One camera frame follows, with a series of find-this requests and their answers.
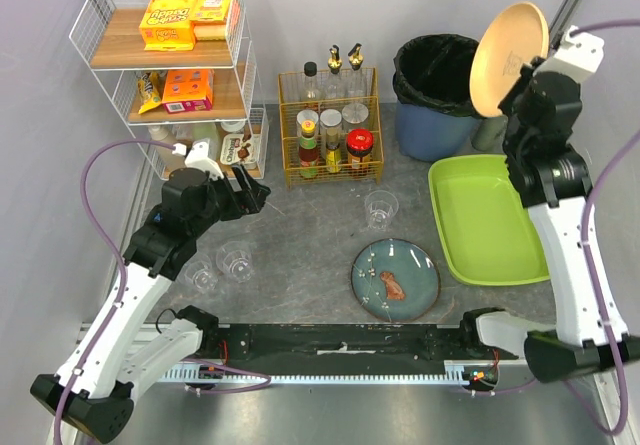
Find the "beige round plate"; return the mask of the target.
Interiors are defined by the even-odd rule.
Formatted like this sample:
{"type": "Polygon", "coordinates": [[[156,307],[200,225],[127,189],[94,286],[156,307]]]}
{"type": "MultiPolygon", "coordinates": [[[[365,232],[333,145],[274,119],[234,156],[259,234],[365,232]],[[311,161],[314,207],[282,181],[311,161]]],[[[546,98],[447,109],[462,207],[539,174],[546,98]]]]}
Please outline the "beige round plate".
{"type": "Polygon", "coordinates": [[[469,93],[480,116],[502,114],[498,105],[520,77],[520,69],[536,57],[546,58],[549,30],[542,11],[533,3],[515,3],[489,25],[471,66],[469,93]]]}

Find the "yellow cap sauce bottle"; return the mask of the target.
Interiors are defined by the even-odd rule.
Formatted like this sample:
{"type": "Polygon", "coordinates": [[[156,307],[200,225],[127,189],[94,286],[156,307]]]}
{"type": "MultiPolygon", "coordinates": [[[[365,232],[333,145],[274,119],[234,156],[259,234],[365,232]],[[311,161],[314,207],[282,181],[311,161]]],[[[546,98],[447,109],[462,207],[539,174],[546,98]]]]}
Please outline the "yellow cap sauce bottle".
{"type": "Polygon", "coordinates": [[[300,175],[304,179],[313,179],[318,174],[319,148],[316,136],[316,123],[304,120],[300,126],[301,135],[298,140],[298,157],[300,175]]]}

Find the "small yellow spice bottle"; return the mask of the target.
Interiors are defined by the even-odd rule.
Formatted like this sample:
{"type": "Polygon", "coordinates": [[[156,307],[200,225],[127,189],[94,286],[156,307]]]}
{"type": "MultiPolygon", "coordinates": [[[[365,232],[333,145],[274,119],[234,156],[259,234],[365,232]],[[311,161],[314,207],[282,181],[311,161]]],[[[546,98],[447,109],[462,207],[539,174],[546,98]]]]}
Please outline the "small yellow spice bottle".
{"type": "Polygon", "coordinates": [[[331,174],[339,173],[341,170],[340,140],[327,137],[325,150],[325,162],[328,172],[331,174]]]}

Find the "white lid spice jar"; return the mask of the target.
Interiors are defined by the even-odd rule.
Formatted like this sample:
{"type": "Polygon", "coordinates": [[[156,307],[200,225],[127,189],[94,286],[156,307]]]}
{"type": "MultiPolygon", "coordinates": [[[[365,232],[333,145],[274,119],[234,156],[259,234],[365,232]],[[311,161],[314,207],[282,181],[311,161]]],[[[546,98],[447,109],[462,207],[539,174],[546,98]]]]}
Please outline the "white lid spice jar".
{"type": "Polygon", "coordinates": [[[319,121],[319,115],[315,110],[305,108],[297,113],[296,121],[299,125],[302,125],[306,121],[312,121],[313,123],[317,124],[319,121]]]}

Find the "silver lid spice jar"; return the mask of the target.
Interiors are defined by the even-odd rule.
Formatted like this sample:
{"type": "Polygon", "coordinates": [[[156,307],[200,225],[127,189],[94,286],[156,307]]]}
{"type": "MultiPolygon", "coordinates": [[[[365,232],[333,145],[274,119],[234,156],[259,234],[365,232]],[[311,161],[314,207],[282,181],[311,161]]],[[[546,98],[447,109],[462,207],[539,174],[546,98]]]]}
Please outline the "silver lid spice jar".
{"type": "Polygon", "coordinates": [[[342,131],[342,114],[337,109],[325,109],[320,114],[320,125],[326,140],[338,140],[342,131]]]}

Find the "dark soy sauce bottle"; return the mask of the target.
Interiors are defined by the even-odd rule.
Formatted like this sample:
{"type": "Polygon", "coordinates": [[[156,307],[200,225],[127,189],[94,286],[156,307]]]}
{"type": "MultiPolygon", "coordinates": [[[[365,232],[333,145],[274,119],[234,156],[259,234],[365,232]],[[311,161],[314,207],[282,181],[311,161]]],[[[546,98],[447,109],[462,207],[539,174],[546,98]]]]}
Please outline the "dark soy sauce bottle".
{"type": "Polygon", "coordinates": [[[322,91],[318,81],[317,64],[313,61],[308,61],[303,67],[300,100],[308,105],[317,105],[321,98],[322,91]]]}

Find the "red lid sauce jar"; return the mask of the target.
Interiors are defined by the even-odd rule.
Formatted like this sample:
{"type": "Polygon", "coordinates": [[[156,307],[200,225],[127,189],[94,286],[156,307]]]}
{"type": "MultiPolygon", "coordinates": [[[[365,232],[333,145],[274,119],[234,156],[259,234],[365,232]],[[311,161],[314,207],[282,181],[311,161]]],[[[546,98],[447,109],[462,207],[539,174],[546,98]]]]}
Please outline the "red lid sauce jar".
{"type": "Polygon", "coordinates": [[[374,144],[374,136],[367,129],[356,128],[347,134],[348,171],[352,177],[364,178],[367,175],[374,144]]]}

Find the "tall clear jar silver lid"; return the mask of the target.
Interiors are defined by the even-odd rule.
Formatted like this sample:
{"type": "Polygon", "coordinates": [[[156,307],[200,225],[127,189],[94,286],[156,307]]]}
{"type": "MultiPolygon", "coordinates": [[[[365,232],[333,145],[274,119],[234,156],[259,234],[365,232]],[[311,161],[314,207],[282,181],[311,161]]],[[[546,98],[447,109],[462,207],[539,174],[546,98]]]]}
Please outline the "tall clear jar silver lid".
{"type": "Polygon", "coordinates": [[[346,133],[355,129],[369,130],[370,112],[363,103],[348,103],[341,111],[343,128],[346,133]]]}

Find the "glass oil bottle gold spout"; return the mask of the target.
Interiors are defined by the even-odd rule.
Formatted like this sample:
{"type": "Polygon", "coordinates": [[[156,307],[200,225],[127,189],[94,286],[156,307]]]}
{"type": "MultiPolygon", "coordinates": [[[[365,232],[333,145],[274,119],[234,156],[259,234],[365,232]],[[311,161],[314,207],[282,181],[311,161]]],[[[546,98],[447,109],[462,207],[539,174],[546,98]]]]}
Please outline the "glass oil bottle gold spout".
{"type": "Polygon", "coordinates": [[[370,90],[367,74],[363,70],[364,57],[361,53],[362,44],[356,43],[348,53],[351,71],[347,77],[346,97],[354,104],[365,107],[369,105],[370,90]]]}

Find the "blue ceramic plate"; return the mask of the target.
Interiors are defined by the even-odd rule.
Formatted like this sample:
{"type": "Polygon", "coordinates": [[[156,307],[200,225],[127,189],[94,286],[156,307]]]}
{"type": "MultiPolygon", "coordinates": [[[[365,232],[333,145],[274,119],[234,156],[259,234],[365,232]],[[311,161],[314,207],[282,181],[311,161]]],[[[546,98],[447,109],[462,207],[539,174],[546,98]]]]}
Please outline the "blue ceramic plate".
{"type": "Polygon", "coordinates": [[[411,322],[431,309],[440,293],[440,277],[430,256],[403,239],[377,240],[358,254],[350,272],[351,290],[361,307],[389,322],[411,322]],[[390,271],[402,286],[403,301],[388,300],[379,274],[390,271]]]}

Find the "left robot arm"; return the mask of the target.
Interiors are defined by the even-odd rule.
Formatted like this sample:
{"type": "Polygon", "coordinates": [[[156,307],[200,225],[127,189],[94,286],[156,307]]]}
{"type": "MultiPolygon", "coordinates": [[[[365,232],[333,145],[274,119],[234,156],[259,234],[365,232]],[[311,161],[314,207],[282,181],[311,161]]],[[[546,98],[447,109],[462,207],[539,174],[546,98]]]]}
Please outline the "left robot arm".
{"type": "Polygon", "coordinates": [[[196,254],[198,239],[218,222],[259,213],[270,189],[242,165],[238,182],[182,168],[163,184],[161,201],[119,255],[119,272],[106,302],[81,343],[53,374],[38,375],[31,395],[54,416],[101,444],[113,441],[135,403],[169,369],[190,357],[217,352],[219,320],[195,306],[133,356],[127,353],[146,317],[196,254]]]}

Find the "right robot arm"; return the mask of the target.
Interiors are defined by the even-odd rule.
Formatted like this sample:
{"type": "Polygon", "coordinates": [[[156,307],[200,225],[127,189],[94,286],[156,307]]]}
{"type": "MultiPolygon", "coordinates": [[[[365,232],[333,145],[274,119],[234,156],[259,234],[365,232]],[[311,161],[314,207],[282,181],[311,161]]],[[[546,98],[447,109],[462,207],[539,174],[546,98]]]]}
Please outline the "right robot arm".
{"type": "Polygon", "coordinates": [[[475,342],[524,359],[541,383],[638,361],[639,339],[615,303],[599,251],[588,166],[569,142],[582,111],[579,80],[536,57],[499,109],[508,118],[509,179],[542,245],[556,318],[545,325],[492,307],[465,313],[462,327],[475,342]]]}

